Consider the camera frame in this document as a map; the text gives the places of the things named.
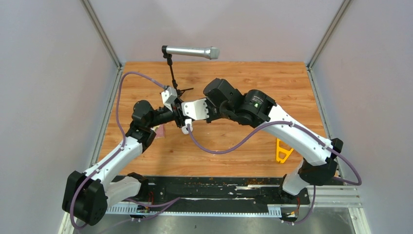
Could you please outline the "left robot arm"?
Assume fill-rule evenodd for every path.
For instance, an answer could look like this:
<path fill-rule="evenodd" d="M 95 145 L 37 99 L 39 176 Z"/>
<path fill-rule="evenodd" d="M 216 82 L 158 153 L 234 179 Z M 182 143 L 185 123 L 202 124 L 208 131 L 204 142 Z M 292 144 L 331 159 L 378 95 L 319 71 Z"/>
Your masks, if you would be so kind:
<path fill-rule="evenodd" d="M 113 179 L 133 159 L 143 154 L 152 144 L 156 133 L 152 127 L 175 121 L 175 108 L 153 109 L 146 100 L 133 107 L 132 121 L 122 141 L 101 161 L 84 172 L 73 171 L 67 178 L 62 209 L 70 215 L 75 229 L 80 220 L 84 225 L 97 224 L 109 207 L 133 197 L 144 201 L 149 196 L 147 179 L 130 173 L 121 180 Z"/>

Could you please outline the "white earbud charging case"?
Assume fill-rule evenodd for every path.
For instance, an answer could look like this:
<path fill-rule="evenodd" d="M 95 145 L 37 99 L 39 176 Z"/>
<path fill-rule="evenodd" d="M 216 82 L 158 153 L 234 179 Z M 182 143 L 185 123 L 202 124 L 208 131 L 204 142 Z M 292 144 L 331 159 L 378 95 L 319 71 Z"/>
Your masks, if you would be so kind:
<path fill-rule="evenodd" d="M 187 124 L 181 128 L 181 131 L 184 135 L 189 135 L 190 132 L 193 132 L 192 124 Z"/>

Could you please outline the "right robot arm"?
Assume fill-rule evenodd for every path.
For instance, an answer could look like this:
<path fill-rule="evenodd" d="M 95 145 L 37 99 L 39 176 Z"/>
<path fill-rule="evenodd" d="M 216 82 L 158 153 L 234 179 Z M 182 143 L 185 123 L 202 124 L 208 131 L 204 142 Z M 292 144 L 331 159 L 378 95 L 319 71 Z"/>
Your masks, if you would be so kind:
<path fill-rule="evenodd" d="M 226 118 L 250 126 L 254 132 L 266 131 L 302 156 L 299 166 L 283 177 L 278 190 L 283 203 L 293 202 L 306 186 L 325 185 L 335 176 L 338 164 L 332 150 L 339 152 L 343 142 L 309 130 L 266 93 L 252 89 L 242 94 L 227 80 L 216 78 L 204 88 L 203 94 L 211 111 L 207 123 Z"/>

